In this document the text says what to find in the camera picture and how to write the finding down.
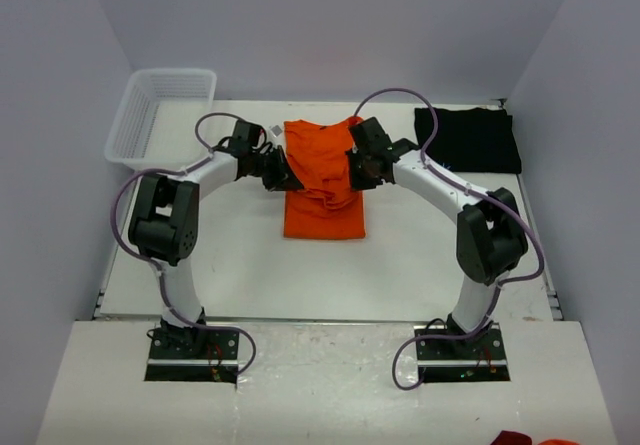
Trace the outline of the orange t shirt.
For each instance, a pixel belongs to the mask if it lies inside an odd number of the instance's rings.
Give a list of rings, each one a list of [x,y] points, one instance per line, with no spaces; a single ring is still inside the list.
[[[286,157],[303,188],[285,195],[283,235],[290,239],[356,240],[366,237],[364,197],[351,189],[347,152],[349,117],[337,124],[284,123]]]

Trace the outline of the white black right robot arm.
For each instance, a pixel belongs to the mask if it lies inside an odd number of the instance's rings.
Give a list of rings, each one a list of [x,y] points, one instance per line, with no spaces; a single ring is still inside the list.
[[[525,223],[513,194],[476,187],[437,164],[408,139],[393,142],[375,118],[349,127],[346,152],[354,191],[393,184],[436,207],[456,227],[455,257],[463,272],[458,301],[448,318],[448,350],[467,358],[482,344],[506,279],[528,251]]]

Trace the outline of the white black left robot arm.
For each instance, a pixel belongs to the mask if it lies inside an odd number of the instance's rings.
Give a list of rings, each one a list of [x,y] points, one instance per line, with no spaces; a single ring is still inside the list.
[[[262,126],[238,119],[231,135],[208,149],[208,155],[180,171],[148,169],[138,183],[129,221],[129,254],[147,262],[157,276],[163,304],[162,322],[177,328],[172,345],[195,358],[208,344],[210,327],[197,297],[190,256],[196,248],[200,203],[214,191],[245,177],[256,177],[268,191],[298,191],[282,146]]]

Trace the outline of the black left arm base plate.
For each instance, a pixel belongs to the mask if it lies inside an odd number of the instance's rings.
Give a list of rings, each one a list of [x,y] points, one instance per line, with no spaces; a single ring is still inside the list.
[[[151,341],[144,380],[235,385],[239,334],[160,325],[147,332]]]

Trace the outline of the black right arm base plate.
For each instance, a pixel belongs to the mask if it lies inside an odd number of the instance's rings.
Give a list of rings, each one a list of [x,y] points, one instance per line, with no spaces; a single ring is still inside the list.
[[[419,380],[435,383],[508,382],[511,379],[501,329],[492,324],[471,340],[419,339]]]

